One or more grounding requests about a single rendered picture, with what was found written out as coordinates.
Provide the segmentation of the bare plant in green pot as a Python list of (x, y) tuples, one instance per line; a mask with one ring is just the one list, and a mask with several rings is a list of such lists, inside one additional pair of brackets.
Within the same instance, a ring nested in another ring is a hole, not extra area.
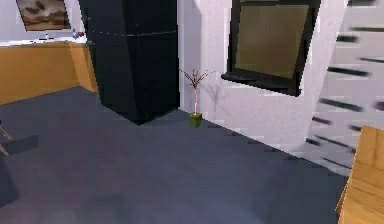
[(181, 70), (181, 73), (184, 75), (184, 77), (187, 80), (190, 81), (190, 86), (194, 90), (193, 111), (189, 114), (189, 122), (193, 128), (199, 128), (202, 121), (202, 113), (198, 111), (198, 105), (199, 105), (198, 86), (208, 75), (210, 75), (210, 72), (206, 71), (204, 73), (200, 73), (198, 70), (192, 70), (192, 73), (188, 74), (186, 71)]

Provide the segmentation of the black fridge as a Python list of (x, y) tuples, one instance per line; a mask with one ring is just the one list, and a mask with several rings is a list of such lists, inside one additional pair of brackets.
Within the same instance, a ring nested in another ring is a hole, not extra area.
[(177, 0), (79, 0), (103, 106), (141, 125), (180, 105)]

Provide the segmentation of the black framed window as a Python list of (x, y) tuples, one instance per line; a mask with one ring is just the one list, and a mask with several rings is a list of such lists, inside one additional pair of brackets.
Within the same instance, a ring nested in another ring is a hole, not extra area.
[(297, 97), (321, 0), (232, 0), (221, 78)]

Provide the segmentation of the wooden kitchen counter cabinet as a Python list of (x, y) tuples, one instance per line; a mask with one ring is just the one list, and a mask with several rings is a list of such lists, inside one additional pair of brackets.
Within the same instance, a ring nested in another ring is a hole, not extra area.
[(73, 87), (98, 91), (85, 42), (0, 45), (0, 105)]

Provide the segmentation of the wooden chair legs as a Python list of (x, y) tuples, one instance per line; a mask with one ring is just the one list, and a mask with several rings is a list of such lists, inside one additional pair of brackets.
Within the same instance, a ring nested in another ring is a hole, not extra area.
[(8, 143), (12, 140), (12, 137), (2, 127), (2, 121), (0, 120), (0, 151), (4, 156), (9, 156), (9, 152), (4, 148), (4, 143)]

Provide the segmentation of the brown framed wall picture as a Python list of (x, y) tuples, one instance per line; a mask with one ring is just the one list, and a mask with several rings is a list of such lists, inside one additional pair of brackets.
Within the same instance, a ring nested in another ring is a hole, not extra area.
[(27, 31), (70, 29), (64, 0), (16, 0)]

